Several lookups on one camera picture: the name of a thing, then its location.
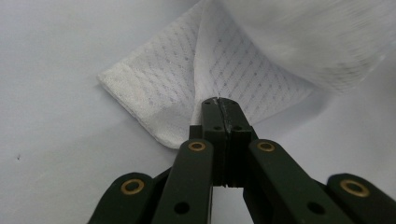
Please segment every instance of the white cloth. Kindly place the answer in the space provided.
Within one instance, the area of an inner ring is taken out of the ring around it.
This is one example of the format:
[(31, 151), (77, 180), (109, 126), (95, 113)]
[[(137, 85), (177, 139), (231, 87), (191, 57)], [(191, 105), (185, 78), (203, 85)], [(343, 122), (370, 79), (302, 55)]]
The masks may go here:
[[(339, 74), (341, 82), (305, 78), (343, 90), (359, 75)], [(214, 0), (199, 2), (99, 80), (159, 142), (173, 148), (188, 138), (190, 124), (199, 123), (201, 102), (209, 97), (235, 100), (254, 124), (315, 88), (271, 63)]]

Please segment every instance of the white table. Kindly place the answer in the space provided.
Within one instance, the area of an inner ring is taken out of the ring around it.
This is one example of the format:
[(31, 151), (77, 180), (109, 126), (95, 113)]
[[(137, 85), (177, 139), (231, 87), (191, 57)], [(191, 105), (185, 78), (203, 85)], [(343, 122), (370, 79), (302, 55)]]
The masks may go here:
[[(0, 2), (0, 223), (86, 223), (109, 185), (155, 176), (158, 144), (96, 80), (196, 0)], [(319, 93), (255, 126), (316, 180), (360, 175), (396, 199), (396, 52), (347, 95)], [(212, 223), (251, 223), (241, 189)]]

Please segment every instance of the brass ring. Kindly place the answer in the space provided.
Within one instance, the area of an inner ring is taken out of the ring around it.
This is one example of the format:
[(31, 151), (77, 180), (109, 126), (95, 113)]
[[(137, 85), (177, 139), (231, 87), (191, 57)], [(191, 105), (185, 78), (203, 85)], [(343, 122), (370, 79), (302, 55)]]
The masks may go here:
[(191, 142), (189, 143), (189, 149), (192, 151), (202, 151), (206, 148), (206, 145), (202, 142)]
[(268, 142), (260, 142), (257, 144), (257, 148), (259, 150), (265, 151), (265, 152), (272, 152), (275, 150), (274, 145), (268, 143)]
[[(132, 184), (132, 183), (136, 183), (137, 184), (137, 188), (136, 189), (132, 189), (132, 190), (127, 189), (127, 186), (129, 184)], [(140, 179), (130, 179), (130, 180), (127, 180), (127, 181), (123, 182), (123, 184), (121, 185), (121, 191), (122, 191), (123, 194), (133, 195), (133, 194), (136, 194), (136, 193), (140, 192), (144, 187), (145, 187), (145, 182), (143, 182), (142, 180), (140, 180)]]
[[(354, 186), (358, 187), (359, 189), (352, 189), (350, 187), (350, 185), (354, 185)], [(345, 179), (340, 182), (340, 186), (344, 191), (346, 191), (352, 195), (355, 195), (357, 197), (365, 198), (370, 195), (370, 190), (368, 190), (363, 184), (361, 184), (355, 180)]]

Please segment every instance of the white wipe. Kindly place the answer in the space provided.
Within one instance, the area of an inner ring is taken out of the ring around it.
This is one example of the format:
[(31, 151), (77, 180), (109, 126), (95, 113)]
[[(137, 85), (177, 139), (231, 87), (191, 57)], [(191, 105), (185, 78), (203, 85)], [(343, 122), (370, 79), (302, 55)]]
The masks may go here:
[[(159, 142), (177, 148), (188, 139), (190, 124), (199, 123), (200, 103), (209, 97), (235, 100), (254, 124), (308, 96), (314, 85), (301, 77), (343, 90), (372, 68), (364, 66), (358, 74), (337, 70), (336, 78), (315, 77), (314, 69), (297, 77), (271, 63), (265, 50), (256, 48), (257, 36), (247, 34), (256, 45), (221, 3), (202, 0), (99, 80)], [(270, 55), (283, 65), (273, 51)]]

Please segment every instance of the round hole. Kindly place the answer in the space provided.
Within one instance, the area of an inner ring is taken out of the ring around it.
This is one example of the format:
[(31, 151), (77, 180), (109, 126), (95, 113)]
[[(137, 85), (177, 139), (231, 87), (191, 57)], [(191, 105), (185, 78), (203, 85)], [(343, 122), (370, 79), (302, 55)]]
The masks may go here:
[(357, 197), (367, 197), (370, 195), (370, 190), (368, 190), (363, 184), (359, 183), (358, 181), (345, 179), (340, 183), (341, 188)]
[(324, 210), (324, 207), (318, 203), (308, 203), (306, 205), (308, 209), (318, 215), (324, 215), (326, 213), (326, 210)]
[(145, 183), (140, 179), (130, 179), (122, 183), (121, 192), (125, 195), (133, 195), (140, 192)]
[(241, 130), (242, 130), (242, 127), (241, 127), (241, 126), (235, 126), (235, 127), (233, 127), (233, 130), (235, 130), (235, 131), (241, 131)]
[(206, 145), (202, 142), (191, 142), (189, 143), (189, 149), (192, 151), (201, 151), (206, 148)]
[(190, 211), (190, 206), (187, 203), (177, 203), (175, 205), (175, 212), (183, 215)]
[(259, 144), (257, 144), (257, 148), (266, 152), (271, 152), (275, 150), (274, 145), (267, 142), (260, 142)]

